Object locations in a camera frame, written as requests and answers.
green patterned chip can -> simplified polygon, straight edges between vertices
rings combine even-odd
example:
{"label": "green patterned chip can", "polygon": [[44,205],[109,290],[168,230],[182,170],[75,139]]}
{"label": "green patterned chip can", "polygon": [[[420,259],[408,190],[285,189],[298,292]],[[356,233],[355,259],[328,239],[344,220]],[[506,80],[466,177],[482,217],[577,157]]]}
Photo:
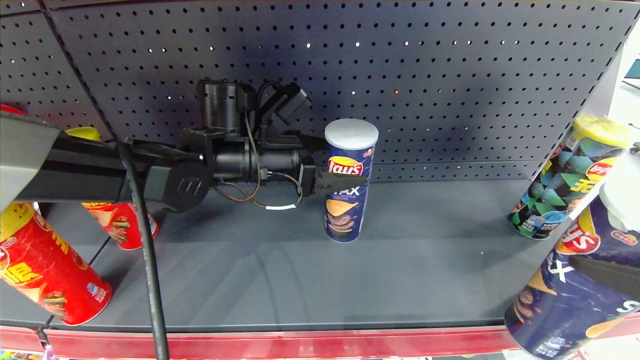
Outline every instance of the green patterned chip can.
{"label": "green patterned chip can", "polygon": [[630,128],[580,115],[535,177],[509,222],[520,234],[548,238],[633,143]]}

red shelf edge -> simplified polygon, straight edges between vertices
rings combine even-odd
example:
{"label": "red shelf edge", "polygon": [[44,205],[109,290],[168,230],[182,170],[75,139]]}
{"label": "red shelf edge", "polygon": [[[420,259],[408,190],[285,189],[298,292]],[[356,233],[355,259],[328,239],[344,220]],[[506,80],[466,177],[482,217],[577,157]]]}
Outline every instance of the red shelf edge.
{"label": "red shelf edge", "polygon": [[[631,316],[601,338],[640,333],[640,315]],[[151,334],[47,331],[57,356],[80,359],[155,358]],[[0,327],[2,349],[38,352],[31,329]],[[230,332],[169,334],[174,359],[381,358],[486,354],[517,348],[506,329],[452,327],[362,331]]]}

gray shelf surface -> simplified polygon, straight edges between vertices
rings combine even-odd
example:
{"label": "gray shelf surface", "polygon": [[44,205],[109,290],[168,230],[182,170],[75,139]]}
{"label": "gray shelf surface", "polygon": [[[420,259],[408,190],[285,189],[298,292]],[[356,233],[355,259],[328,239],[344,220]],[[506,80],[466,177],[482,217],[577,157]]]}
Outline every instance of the gray shelf surface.
{"label": "gray shelf surface", "polygon": [[[554,240],[506,221],[526,180],[372,184],[362,235],[329,240],[323,199],[265,211],[212,193],[155,240],[170,332],[487,325],[501,321]],[[267,186],[262,201],[295,199]],[[142,253],[109,242],[94,269],[116,288],[73,329],[149,331]],[[59,322],[57,328],[64,328]]]}
{"label": "gray shelf surface", "polygon": [[[61,202],[53,206],[47,221],[86,261],[98,253],[107,234],[79,203]],[[0,281],[0,324],[39,326],[49,313],[6,282]]]}

red chip can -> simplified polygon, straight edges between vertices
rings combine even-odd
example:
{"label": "red chip can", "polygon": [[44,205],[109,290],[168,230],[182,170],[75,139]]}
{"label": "red chip can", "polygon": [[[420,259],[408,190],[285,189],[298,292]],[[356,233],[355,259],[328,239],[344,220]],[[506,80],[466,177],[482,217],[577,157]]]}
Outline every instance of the red chip can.
{"label": "red chip can", "polygon": [[111,285],[26,202],[1,217],[0,270],[9,285],[67,325],[95,318],[111,300]]}
{"label": "red chip can", "polygon": [[[110,202],[83,202],[82,205],[98,220],[102,228],[116,241],[122,250],[136,250],[142,247],[142,237],[138,226],[136,206],[130,202],[112,204]],[[151,235],[160,231],[154,217],[147,213]]]}

white plastic lid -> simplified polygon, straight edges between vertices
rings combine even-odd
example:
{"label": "white plastic lid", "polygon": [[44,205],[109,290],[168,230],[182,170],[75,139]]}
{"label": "white plastic lid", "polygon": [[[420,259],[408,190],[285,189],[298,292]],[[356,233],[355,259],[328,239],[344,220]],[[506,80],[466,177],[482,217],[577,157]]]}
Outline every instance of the white plastic lid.
{"label": "white plastic lid", "polygon": [[339,119],[324,129],[324,138],[331,145],[344,150],[362,150],[378,141],[378,129],[358,119]]}
{"label": "white plastic lid", "polygon": [[600,200],[626,227],[640,231],[640,154],[620,158],[600,188]]}

